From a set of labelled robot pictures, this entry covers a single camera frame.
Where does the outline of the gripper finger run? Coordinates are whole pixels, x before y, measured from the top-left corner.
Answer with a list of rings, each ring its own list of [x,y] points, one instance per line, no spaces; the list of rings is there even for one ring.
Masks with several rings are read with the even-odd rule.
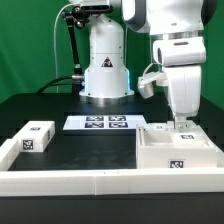
[[[175,129],[180,131],[180,132],[185,131],[186,128],[187,128],[186,118],[185,117],[176,116],[174,118],[174,126],[175,126]]]

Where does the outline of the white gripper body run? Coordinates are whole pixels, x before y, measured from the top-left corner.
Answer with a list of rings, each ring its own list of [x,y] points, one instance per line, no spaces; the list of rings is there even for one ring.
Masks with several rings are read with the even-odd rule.
[[[206,61],[202,37],[156,40],[153,58],[162,66],[168,81],[168,101],[174,117],[198,113],[201,92],[201,64]]]

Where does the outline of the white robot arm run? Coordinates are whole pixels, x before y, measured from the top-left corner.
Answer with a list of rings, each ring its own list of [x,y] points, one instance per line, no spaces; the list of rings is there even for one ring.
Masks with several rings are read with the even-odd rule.
[[[167,91],[173,127],[183,130],[198,114],[201,33],[217,0],[69,0],[78,28],[89,26],[89,65],[80,97],[90,103],[120,102]]]

